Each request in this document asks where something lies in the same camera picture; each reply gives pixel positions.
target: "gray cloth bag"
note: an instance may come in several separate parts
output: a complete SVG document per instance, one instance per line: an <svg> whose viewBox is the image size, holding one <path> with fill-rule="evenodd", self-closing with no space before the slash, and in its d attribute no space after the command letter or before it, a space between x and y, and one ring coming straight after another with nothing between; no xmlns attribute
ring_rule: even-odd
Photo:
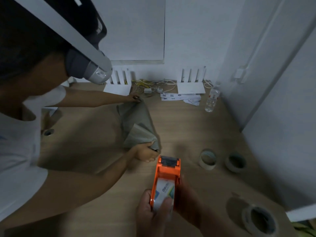
<svg viewBox="0 0 316 237"><path fill-rule="evenodd" d="M149 111L142 99L140 103L129 102L118 105L117 112L121 117L124 148L154 141L151 149L159 151L158 138L155 134Z"/></svg>

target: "plastic bottle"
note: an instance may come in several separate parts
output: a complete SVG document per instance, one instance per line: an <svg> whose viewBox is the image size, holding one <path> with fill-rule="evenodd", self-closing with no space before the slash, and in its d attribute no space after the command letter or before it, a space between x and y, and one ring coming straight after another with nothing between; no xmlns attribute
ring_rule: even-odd
<svg viewBox="0 0 316 237"><path fill-rule="evenodd" d="M212 112L214 110L216 101L221 93L220 92L220 85L221 85L221 83L219 81L217 81L215 86L212 87L212 89L210 91L209 98L206 101L205 111Z"/></svg>

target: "gray headphone ear cup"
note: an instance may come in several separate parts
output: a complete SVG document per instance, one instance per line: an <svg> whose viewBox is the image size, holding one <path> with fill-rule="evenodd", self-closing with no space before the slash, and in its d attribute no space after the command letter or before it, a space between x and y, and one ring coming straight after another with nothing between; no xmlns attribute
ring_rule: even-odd
<svg viewBox="0 0 316 237"><path fill-rule="evenodd" d="M85 71L91 61L82 55L81 52L71 48L65 57L66 72L75 78L84 78Z"/></svg>

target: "headphones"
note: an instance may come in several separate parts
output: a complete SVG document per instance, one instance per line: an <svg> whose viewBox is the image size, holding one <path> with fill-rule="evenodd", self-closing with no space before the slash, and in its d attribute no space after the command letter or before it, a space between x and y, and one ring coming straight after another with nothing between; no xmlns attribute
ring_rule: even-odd
<svg viewBox="0 0 316 237"><path fill-rule="evenodd" d="M75 2L78 5L81 4L80 1L78 3L78 0L75 0ZM107 30L98 12L97 19L101 23L102 30L99 33L96 30L91 35L85 37L85 39L87 39L87 41L89 41L99 52L101 52L102 55L104 55L104 53L99 50L99 43L101 39L106 36ZM69 76L79 79L84 78L95 84L106 82L112 75L112 64L106 55L104 55L104 62L106 69L101 69L74 47L72 47L65 56L65 67Z"/></svg>

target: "tape roll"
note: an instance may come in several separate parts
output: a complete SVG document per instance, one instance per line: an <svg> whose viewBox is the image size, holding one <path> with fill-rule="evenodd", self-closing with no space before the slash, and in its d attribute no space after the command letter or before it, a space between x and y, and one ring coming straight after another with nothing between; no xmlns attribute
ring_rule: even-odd
<svg viewBox="0 0 316 237"><path fill-rule="evenodd" d="M199 165L205 170L212 170L216 166L216 156L211 150L203 150L200 154Z"/></svg>
<svg viewBox="0 0 316 237"><path fill-rule="evenodd" d="M240 173L246 168L247 161L242 155L233 153L225 159L225 165L228 170L234 173Z"/></svg>
<svg viewBox="0 0 316 237"><path fill-rule="evenodd" d="M262 215L264 227L260 229L255 225L252 214L256 212ZM247 229L255 237L274 237L278 232L278 224L274 216L265 208L256 205L250 205L243 209L241 214L242 221Z"/></svg>
<svg viewBox="0 0 316 237"><path fill-rule="evenodd" d="M174 200L175 184L174 180L158 178L156 184L153 210L157 212L163 200L170 197Z"/></svg>

